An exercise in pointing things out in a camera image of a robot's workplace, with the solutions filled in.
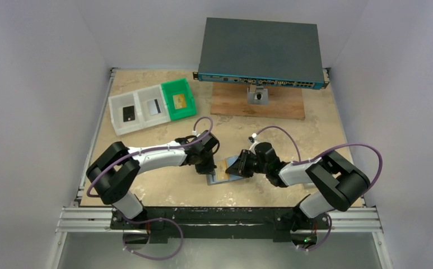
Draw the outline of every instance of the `beige work surface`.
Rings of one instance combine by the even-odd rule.
[[[252,133],[269,125],[280,126],[292,134],[300,148],[302,159],[314,157],[329,147],[345,143],[330,87],[319,91],[303,90],[305,120],[210,115],[212,84],[193,80],[191,71],[119,70],[115,75],[110,95],[122,94],[179,78],[187,78],[190,84],[198,112],[196,116],[118,137],[114,132],[109,106],[107,106],[91,162],[116,141],[123,141],[126,146],[147,147],[191,135],[193,123],[203,115],[211,116],[214,122],[212,133],[221,142],[220,150],[215,155],[216,160],[238,155],[241,149],[247,149],[250,146],[248,137]],[[208,127],[208,122],[202,120],[197,130],[202,132]],[[281,160],[289,161],[297,158],[297,153],[289,138],[277,129],[264,131],[258,136],[258,139],[270,142]],[[339,152],[351,160],[347,149],[341,149]],[[85,189],[88,187],[89,181],[87,180]],[[277,188],[260,174],[236,182],[208,186],[206,177],[197,174],[195,167],[182,166],[145,172],[135,179],[131,191],[146,206],[257,207],[294,206],[307,194],[315,192],[315,189],[305,189],[302,184]],[[99,198],[90,198],[86,195],[81,201],[81,206],[102,205]],[[354,204],[354,206],[361,205],[361,200]]]

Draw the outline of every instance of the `white enclosure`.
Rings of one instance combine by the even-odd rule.
[[[347,139],[385,159],[367,200],[378,206],[394,268],[433,268],[427,0],[0,0],[0,268],[46,268],[109,68],[197,69],[206,17],[318,25]],[[373,175],[374,156],[352,153]]]

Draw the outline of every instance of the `purple cable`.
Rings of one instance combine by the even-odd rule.
[[[123,218],[125,221],[127,221],[128,223],[130,223],[130,224],[144,224],[144,223],[148,223],[148,222],[153,222],[153,221],[162,221],[162,220],[163,220],[163,221],[168,221],[168,222],[170,222],[170,223],[172,223],[173,225],[176,226],[176,228],[178,229],[178,232],[180,233],[180,237],[181,237],[180,244],[178,245],[178,247],[176,248],[176,250],[172,252],[172,254],[167,255],[167,256],[164,256],[164,257],[152,257],[152,256],[147,256],[147,255],[142,254],[142,253],[138,253],[138,252],[136,252],[136,251],[130,249],[130,248],[125,244],[125,235],[123,235],[123,236],[122,236],[122,244],[124,245],[124,248],[125,248],[128,252],[131,252],[132,254],[138,255],[138,256],[140,256],[140,257],[142,257],[142,258],[145,258],[145,259],[151,259],[151,260],[154,260],[154,261],[163,261],[163,260],[165,260],[165,259],[170,259],[171,257],[175,256],[175,255],[176,255],[176,254],[181,250],[181,247],[183,246],[183,240],[184,240],[184,238],[183,238],[183,231],[181,230],[181,227],[180,227],[180,226],[179,226],[175,221],[170,220],[170,219],[166,219],[166,218],[163,218],[163,217],[159,217],[159,218],[157,218],[157,219],[144,220],[144,221],[133,221],[133,220],[130,220],[130,219],[126,218],[126,217],[124,216],[124,214],[122,214],[122,212],[121,212],[120,214],[122,215],[122,218]]]
[[[285,134],[290,138],[290,140],[292,141],[292,143],[294,144],[294,146],[295,146],[295,150],[297,151],[297,156],[299,157],[299,161],[302,161],[302,158],[300,157],[299,147],[297,147],[297,143],[296,143],[295,140],[292,138],[292,136],[291,136],[291,135],[290,135],[286,130],[282,129],[281,127],[279,127],[279,126],[275,126],[275,125],[267,126],[267,127],[262,128],[261,130],[259,130],[259,131],[256,133],[256,135],[259,135],[259,134],[262,133],[264,130],[269,129],[269,128],[279,129],[279,130],[281,130],[282,132],[284,132],[284,133],[285,133]]]
[[[314,251],[316,249],[318,249],[323,243],[325,243],[325,241],[327,241],[328,236],[330,235],[330,232],[332,231],[332,217],[330,217],[330,214],[327,213],[327,218],[328,218],[328,230],[327,230],[327,234],[325,235],[325,237],[320,241],[320,243],[317,243],[314,247],[312,248],[301,248],[305,251]]]
[[[171,149],[171,150],[175,150],[175,149],[181,149],[183,147],[189,147],[191,145],[194,145],[200,141],[202,141],[205,137],[207,137],[209,135],[209,133],[211,132],[211,130],[213,129],[213,120],[210,117],[201,117],[199,119],[197,119],[197,121],[195,122],[195,124],[193,125],[193,130],[196,131],[196,126],[197,123],[202,120],[202,119],[208,119],[209,120],[209,129],[208,132],[206,132],[204,135],[202,135],[200,138],[196,139],[195,141],[192,141],[188,144],[185,145],[179,145],[179,146],[170,146],[170,147],[151,147],[149,149],[144,149],[142,151],[136,151],[130,154],[127,154],[126,156],[123,156],[121,158],[119,158],[117,161],[113,162],[112,164],[110,164],[108,167],[106,167],[97,177],[96,179],[94,179],[94,181],[91,183],[91,185],[89,186],[89,188],[87,189],[86,195],[88,195],[89,197],[99,197],[99,195],[96,194],[91,194],[91,190],[94,188],[94,186],[96,186],[96,184],[98,183],[98,181],[103,177],[104,174],[106,174],[109,170],[111,170],[114,166],[122,163],[124,160],[129,159],[132,156],[136,156],[139,154],[143,154],[143,153],[147,153],[150,151],[155,151],[155,150],[167,150],[167,149]]]
[[[314,157],[312,160],[316,160],[316,159],[318,159],[320,157],[323,157],[323,156],[325,156],[325,154],[327,154],[327,153],[329,153],[331,151],[338,150],[338,149],[341,149],[343,147],[351,147],[351,146],[367,147],[367,148],[373,150],[376,153],[376,155],[378,156],[378,162],[379,162],[379,164],[378,164],[378,171],[376,172],[375,177],[371,181],[371,184],[368,186],[368,189],[366,189],[366,191],[363,193],[363,194],[365,194],[367,191],[369,191],[371,189],[371,187],[373,187],[373,185],[376,183],[376,181],[378,181],[378,178],[379,178],[379,176],[381,174],[381,170],[383,169],[383,157],[381,156],[381,153],[377,149],[375,149],[375,147],[370,146],[370,145],[365,144],[365,143],[345,143],[345,144],[334,146],[334,147],[331,147],[331,148],[325,150],[324,152],[322,152],[319,155],[317,155],[316,157]],[[293,161],[292,164],[293,165],[308,164],[310,161],[311,160],[305,160],[305,161],[301,161],[299,163]]]

